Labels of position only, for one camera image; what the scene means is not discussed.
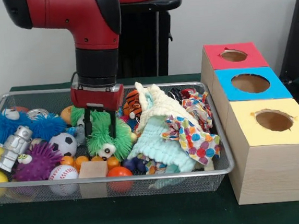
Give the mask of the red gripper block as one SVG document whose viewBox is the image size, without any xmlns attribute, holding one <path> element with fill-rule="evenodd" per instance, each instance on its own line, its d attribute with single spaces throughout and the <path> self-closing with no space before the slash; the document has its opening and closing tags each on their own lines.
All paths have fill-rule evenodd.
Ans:
<svg viewBox="0 0 299 224">
<path fill-rule="evenodd" d="M 86 108 L 84 111 L 85 137 L 92 134 L 91 107 L 104 108 L 110 115 L 110 136 L 116 138 L 116 113 L 123 103 L 124 86 L 116 84 L 112 87 L 88 88 L 74 87 L 70 89 L 71 101 L 77 108 Z"/>
</svg>

